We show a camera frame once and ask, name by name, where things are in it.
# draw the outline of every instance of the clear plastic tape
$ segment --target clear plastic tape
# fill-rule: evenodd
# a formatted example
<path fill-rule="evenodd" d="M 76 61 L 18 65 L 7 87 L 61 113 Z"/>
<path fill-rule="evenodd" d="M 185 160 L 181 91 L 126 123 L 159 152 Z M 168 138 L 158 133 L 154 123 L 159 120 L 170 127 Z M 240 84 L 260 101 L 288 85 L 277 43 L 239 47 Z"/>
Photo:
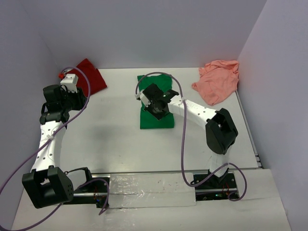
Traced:
<path fill-rule="evenodd" d="M 187 173 L 188 181 L 193 174 Z M 194 188 L 180 173 L 110 176 L 111 208 L 174 207 L 196 205 Z"/>

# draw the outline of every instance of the red cloth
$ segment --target red cloth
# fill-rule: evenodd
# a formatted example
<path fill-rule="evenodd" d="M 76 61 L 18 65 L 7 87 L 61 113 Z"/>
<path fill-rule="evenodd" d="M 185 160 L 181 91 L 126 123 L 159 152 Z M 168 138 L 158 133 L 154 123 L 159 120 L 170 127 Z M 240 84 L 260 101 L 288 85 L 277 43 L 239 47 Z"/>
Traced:
<path fill-rule="evenodd" d="M 101 76 L 100 72 L 98 69 L 96 69 L 93 64 L 88 60 L 88 59 L 84 59 L 81 63 L 79 63 L 77 65 L 77 67 L 82 70 L 85 75 L 87 76 L 89 82 L 90 82 L 90 86 L 91 86 L 91 95 L 105 89 L 107 87 L 105 80 L 103 79 L 103 77 Z M 83 77 L 83 75 L 73 69 L 69 72 L 67 72 L 68 74 L 75 74 L 78 76 L 78 82 L 76 84 L 76 86 L 78 88 L 82 88 L 82 91 L 84 93 L 84 95 L 87 97 L 88 96 L 88 85 L 87 82 L 85 80 L 85 78 Z"/>

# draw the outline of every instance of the cloth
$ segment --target cloth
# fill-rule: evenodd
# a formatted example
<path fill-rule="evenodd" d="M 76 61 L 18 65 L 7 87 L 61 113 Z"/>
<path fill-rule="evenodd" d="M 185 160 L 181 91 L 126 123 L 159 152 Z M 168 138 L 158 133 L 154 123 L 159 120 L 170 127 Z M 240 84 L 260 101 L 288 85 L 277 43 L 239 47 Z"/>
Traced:
<path fill-rule="evenodd" d="M 224 101 L 237 90 L 239 62 L 216 60 L 199 68 L 200 79 L 192 84 L 209 105 Z"/>
<path fill-rule="evenodd" d="M 159 75 L 153 77 L 146 77 L 139 84 L 139 90 L 144 90 L 152 83 L 156 84 L 163 92 L 172 88 L 172 79 L 170 76 Z M 149 112 L 144 111 L 144 104 L 142 104 L 140 111 L 140 129 L 154 129 L 154 128 L 174 128 L 173 114 L 168 114 L 161 120 L 157 120 Z"/>
<path fill-rule="evenodd" d="M 82 70 L 85 75 L 87 76 L 90 86 L 91 86 L 91 95 L 105 89 L 107 87 L 105 80 L 101 76 L 98 69 L 96 69 L 93 64 L 88 60 L 84 59 L 81 63 L 77 65 L 77 67 Z M 78 76 L 78 82 L 76 86 L 78 88 L 82 88 L 83 94 L 87 97 L 88 96 L 88 85 L 81 73 L 79 71 L 73 69 L 68 74 L 75 74 Z"/>

